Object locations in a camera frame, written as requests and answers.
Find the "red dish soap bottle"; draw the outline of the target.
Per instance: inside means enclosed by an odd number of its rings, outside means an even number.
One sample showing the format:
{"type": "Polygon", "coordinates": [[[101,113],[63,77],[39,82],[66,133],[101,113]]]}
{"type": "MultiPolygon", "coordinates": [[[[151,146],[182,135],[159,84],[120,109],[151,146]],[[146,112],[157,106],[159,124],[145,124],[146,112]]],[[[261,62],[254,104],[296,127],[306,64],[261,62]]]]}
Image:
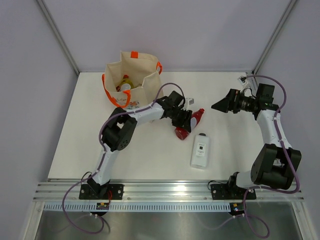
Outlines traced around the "red dish soap bottle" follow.
{"type": "MultiPolygon", "coordinates": [[[[205,112],[204,108],[200,108],[198,111],[195,111],[192,113],[191,115],[191,119],[190,119],[190,127],[191,130],[193,130],[198,123],[201,121],[201,118],[203,116],[205,112]]],[[[180,140],[184,140],[189,136],[189,132],[181,127],[176,127],[174,130],[175,135],[180,139],[180,140]]]]}

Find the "white rectangular bottle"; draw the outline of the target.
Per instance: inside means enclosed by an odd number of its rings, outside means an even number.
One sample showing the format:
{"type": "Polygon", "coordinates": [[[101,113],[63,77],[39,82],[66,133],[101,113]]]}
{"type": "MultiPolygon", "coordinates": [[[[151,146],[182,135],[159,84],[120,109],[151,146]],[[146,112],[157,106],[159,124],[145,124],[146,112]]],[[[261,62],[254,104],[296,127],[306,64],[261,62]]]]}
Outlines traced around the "white rectangular bottle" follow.
{"type": "Polygon", "coordinates": [[[209,162],[210,138],[205,133],[195,136],[193,141],[190,166],[195,169],[206,169],[209,162]]]}

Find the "yellow dish soap bottle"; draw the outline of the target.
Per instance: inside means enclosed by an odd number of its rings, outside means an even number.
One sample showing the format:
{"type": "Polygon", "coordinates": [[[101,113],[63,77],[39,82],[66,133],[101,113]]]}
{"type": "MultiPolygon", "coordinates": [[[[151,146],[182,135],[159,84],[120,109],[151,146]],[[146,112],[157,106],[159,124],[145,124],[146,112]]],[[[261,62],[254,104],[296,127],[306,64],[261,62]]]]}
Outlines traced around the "yellow dish soap bottle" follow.
{"type": "Polygon", "coordinates": [[[132,80],[129,78],[127,74],[125,74],[121,80],[121,82],[116,86],[116,90],[118,92],[123,92],[126,90],[132,90],[135,86],[132,82],[132,80]]]}

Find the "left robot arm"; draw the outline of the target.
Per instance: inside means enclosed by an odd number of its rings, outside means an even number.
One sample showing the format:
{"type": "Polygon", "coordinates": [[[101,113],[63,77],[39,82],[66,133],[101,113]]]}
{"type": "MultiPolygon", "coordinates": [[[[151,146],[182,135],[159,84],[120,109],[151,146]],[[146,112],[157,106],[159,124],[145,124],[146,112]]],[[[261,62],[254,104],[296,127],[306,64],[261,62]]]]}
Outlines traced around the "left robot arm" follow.
{"type": "Polygon", "coordinates": [[[115,108],[99,132],[99,143],[102,146],[101,160],[95,172],[86,180],[86,184],[81,186],[79,198],[102,200],[110,196],[109,184],[113,165],[120,151],[129,145],[137,126],[169,118],[174,127],[180,127],[190,133],[193,112],[184,108],[185,103],[184,96],[172,91],[168,96],[133,110],[115,108]]]}

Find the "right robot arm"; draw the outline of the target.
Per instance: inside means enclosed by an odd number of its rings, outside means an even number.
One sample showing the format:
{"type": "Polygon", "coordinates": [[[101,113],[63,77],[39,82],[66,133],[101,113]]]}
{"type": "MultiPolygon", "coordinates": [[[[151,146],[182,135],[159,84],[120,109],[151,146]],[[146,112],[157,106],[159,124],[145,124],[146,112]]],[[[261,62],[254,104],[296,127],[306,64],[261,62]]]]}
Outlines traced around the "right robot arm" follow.
{"type": "Polygon", "coordinates": [[[239,198],[245,189],[262,188],[284,194],[299,191],[297,169],[302,159],[299,150],[292,148],[286,139],[282,125],[280,107],[273,103],[275,87],[259,84],[255,96],[245,96],[237,89],[211,106],[212,109],[234,114],[240,111],[252,113],[260,127],[263,147],[256,157],[251,170],[235,172],[230,176],[226,192],[233,199],[239,198]],[[293,182],[296,188],[290,190],[293,182]]]}

